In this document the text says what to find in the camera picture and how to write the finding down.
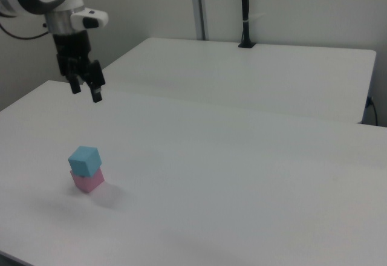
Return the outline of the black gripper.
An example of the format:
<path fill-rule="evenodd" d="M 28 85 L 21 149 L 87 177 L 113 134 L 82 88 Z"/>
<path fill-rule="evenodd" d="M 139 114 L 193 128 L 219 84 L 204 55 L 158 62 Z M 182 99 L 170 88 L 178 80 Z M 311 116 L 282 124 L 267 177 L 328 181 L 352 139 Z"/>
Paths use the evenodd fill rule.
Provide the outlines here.
<path fill-rule="evenodd" d="M 83 30 L 73 34 L 54 34 L 53 39 L 60 73 L 69 81 L 72 93 L 81 92 L 79 76 L 88 84 L 93 102 L 102 101 L 105 79 L 99 61 L 89 60 L 91 45 L 88 32 Z"/>

